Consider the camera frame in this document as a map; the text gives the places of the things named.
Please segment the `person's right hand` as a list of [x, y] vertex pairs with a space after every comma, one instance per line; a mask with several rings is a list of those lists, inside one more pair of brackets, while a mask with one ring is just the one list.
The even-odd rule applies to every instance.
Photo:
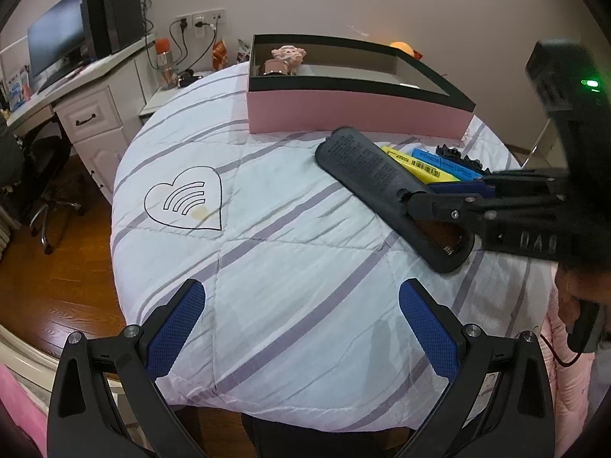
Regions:
[[610, 331], [611, 274], [609, 271], [587, 271], [559, 266], [555, 276], [558, 290], [558, 315], [566, 326], [580, 316], [580, 302], [592, 302], [606, 309], [607, 331]]

